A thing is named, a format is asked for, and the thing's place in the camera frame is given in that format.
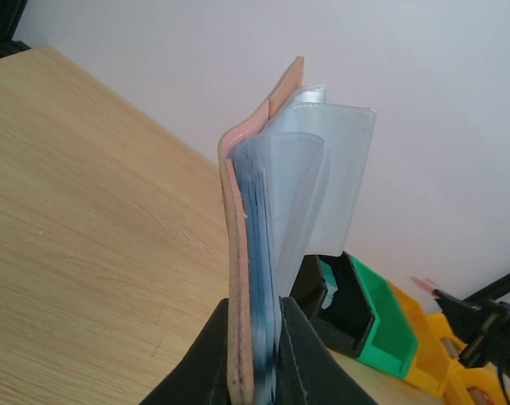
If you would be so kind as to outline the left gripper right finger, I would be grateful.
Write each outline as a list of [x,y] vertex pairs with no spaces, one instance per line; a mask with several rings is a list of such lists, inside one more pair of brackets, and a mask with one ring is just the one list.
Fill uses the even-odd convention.
[[280,300],[278,403],[369,405],[376,401],[334,360],[296,301]]

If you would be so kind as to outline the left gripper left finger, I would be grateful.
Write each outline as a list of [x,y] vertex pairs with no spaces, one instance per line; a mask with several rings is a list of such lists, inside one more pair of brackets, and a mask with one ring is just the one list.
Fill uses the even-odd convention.
[[228,299],[222,299],[180,363],[144,405],[229,404],[226,382]]

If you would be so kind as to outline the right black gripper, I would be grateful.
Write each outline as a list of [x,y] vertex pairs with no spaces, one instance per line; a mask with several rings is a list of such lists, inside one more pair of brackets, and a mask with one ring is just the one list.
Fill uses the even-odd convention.
[[510,304],[489,300],[478,308],[440,289],[432,294],[453,334],[466,343],[459,355],[465,368],[492,363],[510,371]]

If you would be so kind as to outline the red credit card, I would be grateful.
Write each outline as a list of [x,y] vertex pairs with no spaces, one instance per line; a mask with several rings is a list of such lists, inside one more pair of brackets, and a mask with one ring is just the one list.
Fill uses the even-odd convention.
[[436,290],[438,289],[438,287],[430,279],[428,279],[428,278],[418,278],[416,276],[411,276],[410,280],[417,287],[423,289],[428,294],[431,294],[433,296],[437,295]]

